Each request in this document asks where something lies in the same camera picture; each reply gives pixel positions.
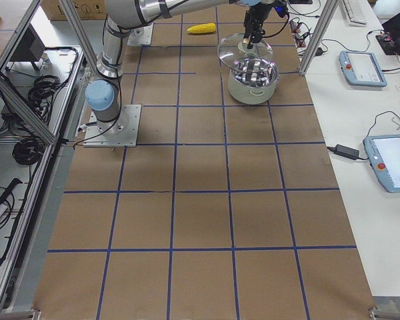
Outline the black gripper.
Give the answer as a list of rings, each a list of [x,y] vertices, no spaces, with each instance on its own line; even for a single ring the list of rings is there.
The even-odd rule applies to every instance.
[[[263,23],[268,18],[274,1],[248,0],[243,1],[248,6],[243,26],[245,28],[243,42],[248,43],[248,49],[261,42],[265,31]]]

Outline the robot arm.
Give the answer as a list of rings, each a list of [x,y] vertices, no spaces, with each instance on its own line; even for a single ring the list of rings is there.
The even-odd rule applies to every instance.
[[[158,19],[170,19],[220,5],[220,1],[106,1],[107,18],[103,48],[96,60],[98,76],[85,90],[85,100],[97,123],[97,136],[120,140],[136,135],[138,115],[120,101],[123,55],[135,30],[150,26]],[[229,68],[228,90],[235,100],[246,105],[268,101],[275,92],[279,72],[273,50],[265,41],[263,24],[274,1],[245,1],[243,33],[219,41],[217,54]]]

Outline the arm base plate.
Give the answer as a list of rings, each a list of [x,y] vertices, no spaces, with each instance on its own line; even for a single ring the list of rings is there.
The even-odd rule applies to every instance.
[[[130,32],[127,46],[128,47],[140,47],[140,46],[150,46],[152,41],[154,23],[150,25],[133,29]]]
[[[84,147],[136,147],[141,108],[140,104],[124,105],[116,124],[97,121],[92,111],[89,120],[95,124],[87,127],[81,145]]]

